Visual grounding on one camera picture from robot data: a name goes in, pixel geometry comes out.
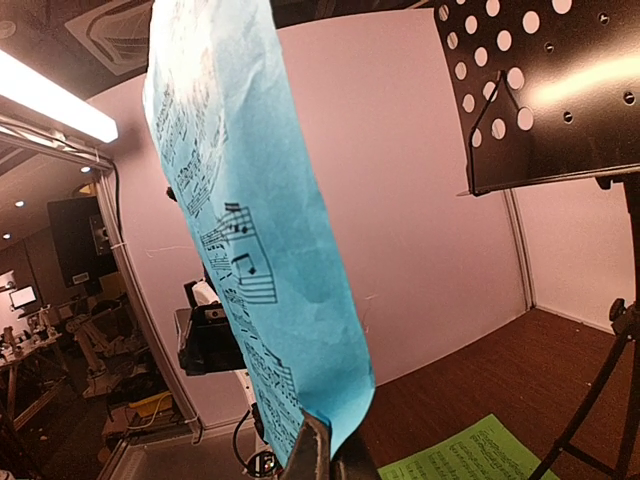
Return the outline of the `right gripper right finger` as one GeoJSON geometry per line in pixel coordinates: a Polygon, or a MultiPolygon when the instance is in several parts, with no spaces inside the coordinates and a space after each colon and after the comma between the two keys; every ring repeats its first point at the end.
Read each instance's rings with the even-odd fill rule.
{"type": "Polygon", "coordinates": [[[360,430],[351,434],[332,460],[333,480],[380,480],[360,430]]]}

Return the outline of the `black music stand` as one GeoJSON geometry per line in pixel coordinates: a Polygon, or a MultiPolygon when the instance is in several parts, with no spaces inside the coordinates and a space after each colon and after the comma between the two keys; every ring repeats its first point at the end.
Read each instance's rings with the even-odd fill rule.
{"type": "Polygon", "coordinates": [[[436,1],[469,193],[594,179],[639,223],[639,5],[436,1]]]}

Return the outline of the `green sheet music page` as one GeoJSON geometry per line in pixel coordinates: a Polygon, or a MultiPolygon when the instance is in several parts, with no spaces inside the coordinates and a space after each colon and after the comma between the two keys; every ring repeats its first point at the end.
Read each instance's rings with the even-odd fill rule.
{"type": "Polygon", "coordinates": [[[540,460],[490,414],[452,437],[378,470],[383,480],[527,479],[540,460]]]}

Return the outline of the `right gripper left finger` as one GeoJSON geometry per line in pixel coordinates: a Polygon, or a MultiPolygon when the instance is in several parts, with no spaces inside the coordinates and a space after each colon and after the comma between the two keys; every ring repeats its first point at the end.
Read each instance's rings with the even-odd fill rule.
{"type": "Polygon", "coordinates": [[[330,479],[330,427],[310,413],[303,411],[294,449],[279,476],[283,480],[330,479]]]}

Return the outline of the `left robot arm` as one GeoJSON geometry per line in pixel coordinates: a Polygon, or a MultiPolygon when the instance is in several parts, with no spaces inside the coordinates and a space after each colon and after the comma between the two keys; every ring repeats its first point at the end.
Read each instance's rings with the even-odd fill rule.
{"type": "Polygon", "coordinates": [[[253,479],[277,479],[282,466],[265,440],[253,384],[224,307],[205,279],[186,283],[184,290],[189,307],[174,314],[179,365],[188,376],[235,374],[244,392],[247,409],[233,431],[234,455],[245,475],[253,479]],[[238,436],[248,422],[253,423],[256,441],[255,452],[245,459],[239,450],[238,436]]]}

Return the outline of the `blue sheet music page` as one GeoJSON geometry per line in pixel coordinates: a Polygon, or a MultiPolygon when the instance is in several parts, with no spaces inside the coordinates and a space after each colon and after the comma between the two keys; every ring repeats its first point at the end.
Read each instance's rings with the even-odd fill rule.
{"type": "Polygon", "coordinates": [[[266,1],[157,1],[143,103],[278,459],[305,415],[339,451],[375,378],[266,1]]]}

